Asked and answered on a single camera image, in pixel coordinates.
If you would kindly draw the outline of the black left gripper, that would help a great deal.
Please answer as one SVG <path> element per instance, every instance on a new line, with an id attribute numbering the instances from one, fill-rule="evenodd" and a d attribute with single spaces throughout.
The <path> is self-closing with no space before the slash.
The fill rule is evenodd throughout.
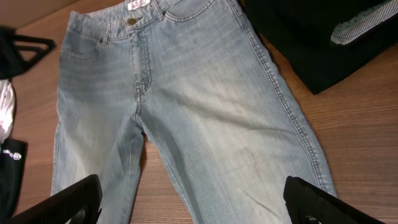
<path id="1" fill-rule="evenodd" d="M 28 71 L 54 48 L 52 39 L 17 35 L 14 29 L 1 26 L 1 79 Z M 34 55 L 27 60 L 23 58 L 23 52 L 33 52 Z"/>

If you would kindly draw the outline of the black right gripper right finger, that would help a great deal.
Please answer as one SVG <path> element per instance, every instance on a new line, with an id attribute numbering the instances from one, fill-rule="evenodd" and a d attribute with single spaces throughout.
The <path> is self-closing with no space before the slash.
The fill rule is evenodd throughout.
<path id="1" fill-rule="evenodd" d="M 283 197 L 292 224 L 384 224 L 299 177 L 286 178 Z"/>

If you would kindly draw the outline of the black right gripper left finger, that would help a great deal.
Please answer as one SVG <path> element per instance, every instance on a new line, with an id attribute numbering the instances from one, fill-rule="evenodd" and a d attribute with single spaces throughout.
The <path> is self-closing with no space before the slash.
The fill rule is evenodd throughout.
<path id="1" fill-rule="evenodd" d="M 96 224 L 102 196 L 99 177 L 91 174 L 6 220 L 6 224 Z"/>

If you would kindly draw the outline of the light blue denim jeans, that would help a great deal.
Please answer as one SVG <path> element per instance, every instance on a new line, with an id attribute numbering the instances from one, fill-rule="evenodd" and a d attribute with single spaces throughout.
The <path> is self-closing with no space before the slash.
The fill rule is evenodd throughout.
<path id="1" fill-rule="evenodd" d="M 195 223 L 289 223 L 297 176 L 336 193 L 323 150 L 234 0 L 72 12 L 60 51 L 52 193 L 88 175 L 128 223 L 145 139 Z"/>

